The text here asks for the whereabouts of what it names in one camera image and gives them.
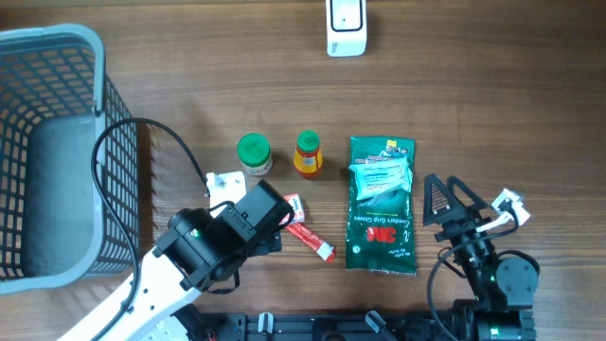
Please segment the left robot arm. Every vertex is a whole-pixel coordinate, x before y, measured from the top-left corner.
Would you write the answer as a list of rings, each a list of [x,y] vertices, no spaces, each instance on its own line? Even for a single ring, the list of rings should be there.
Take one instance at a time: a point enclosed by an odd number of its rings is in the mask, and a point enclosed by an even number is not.
[[[236,276],[293,217],[293,207],[265,180],[238,202],[177,212],[135,273],[63,339],[142,339],[214,283]]]

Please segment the teal wet wipes packet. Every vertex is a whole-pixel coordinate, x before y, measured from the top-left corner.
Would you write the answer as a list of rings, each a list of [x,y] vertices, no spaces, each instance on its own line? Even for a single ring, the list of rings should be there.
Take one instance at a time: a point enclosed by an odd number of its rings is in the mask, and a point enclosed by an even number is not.
[[[371,199],[399,189],[411,191],[412,172],[407,157],[354,164],[350,165],[348,169],[354,174],[357,201]]]

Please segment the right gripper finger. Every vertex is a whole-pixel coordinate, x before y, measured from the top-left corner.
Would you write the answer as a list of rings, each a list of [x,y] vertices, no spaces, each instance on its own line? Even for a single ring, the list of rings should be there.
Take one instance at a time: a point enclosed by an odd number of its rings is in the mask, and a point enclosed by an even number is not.
[[[455,190],[460,189],[472,204],[465,206],[464,203],[455,195]],[[488,204],[472,191],[462,180],[456,176],[450,176],[447,179],[449,218],[453,221],[473,220],[481,221],[480,211],[488,207]]]
[[[434,174],[424,178],[423,224],[446,224],[460,220],[462,204]]]

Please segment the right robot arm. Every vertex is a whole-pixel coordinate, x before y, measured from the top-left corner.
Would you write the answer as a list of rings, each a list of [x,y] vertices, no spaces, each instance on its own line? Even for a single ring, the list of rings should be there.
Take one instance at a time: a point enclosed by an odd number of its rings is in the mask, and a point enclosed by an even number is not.
[[[504,188],[489,205],[455,176],[445,182],[424,178],[423,224],[438,224],[435,238],[451,245],[437,256],[426,287],[439,340],[535,340],[532,308],[541,267],[518,250],[498,252],[493,241],[510,235],[530,218],[523,197]],[[441,266],[468,281],[472,299],[458,299],[448,311],[433,301]]]

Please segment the red sauce bottle green cap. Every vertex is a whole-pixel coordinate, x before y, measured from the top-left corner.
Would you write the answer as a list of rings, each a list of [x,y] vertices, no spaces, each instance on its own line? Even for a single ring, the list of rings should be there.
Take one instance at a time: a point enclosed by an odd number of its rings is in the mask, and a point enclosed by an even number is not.
[[[301,132],[294,150],[296,171],[305,179],[313,179],[321,172],[323,162],[319,135],[311,130]]]

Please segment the green 3M gloves packet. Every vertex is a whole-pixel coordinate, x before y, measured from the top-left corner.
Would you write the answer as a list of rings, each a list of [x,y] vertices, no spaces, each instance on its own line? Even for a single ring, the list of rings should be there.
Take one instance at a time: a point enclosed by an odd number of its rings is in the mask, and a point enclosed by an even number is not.
[[[394,136],[353,136],[349,165],[408,158],[411,191],[397,190],[357,201],[354,174],[348,169],[346,268],[414,276],[417,273],[413,219],[415,141]]]

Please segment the green lid spice jar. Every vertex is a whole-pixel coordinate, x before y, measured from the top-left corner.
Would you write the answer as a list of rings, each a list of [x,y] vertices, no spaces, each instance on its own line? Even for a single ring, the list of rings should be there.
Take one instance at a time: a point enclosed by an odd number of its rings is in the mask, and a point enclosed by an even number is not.
[[[237,155],[244,170],[253,176],[261,176],[273,166],[271,146],[261,134],[243,136],[237,146]]]

